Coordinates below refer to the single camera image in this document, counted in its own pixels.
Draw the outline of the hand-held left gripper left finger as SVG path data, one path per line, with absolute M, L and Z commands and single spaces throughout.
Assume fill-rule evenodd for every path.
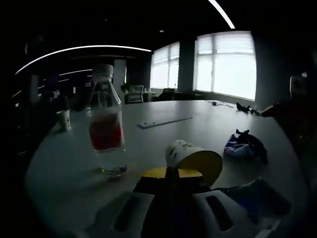
M 146 171 L 132 192 L 100 209 L 87 238 L 172 238 L 174 236 L 174 168 Z

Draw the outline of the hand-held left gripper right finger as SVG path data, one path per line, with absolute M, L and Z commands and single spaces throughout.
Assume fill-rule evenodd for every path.
M 173 169 L 173 208 L 179 211 L 175 220 L 189 238 L 265 238 L 270 229 L 255 224 L 247 209 L 220 190 L 194 185 L 201 175 L 181 177 Z

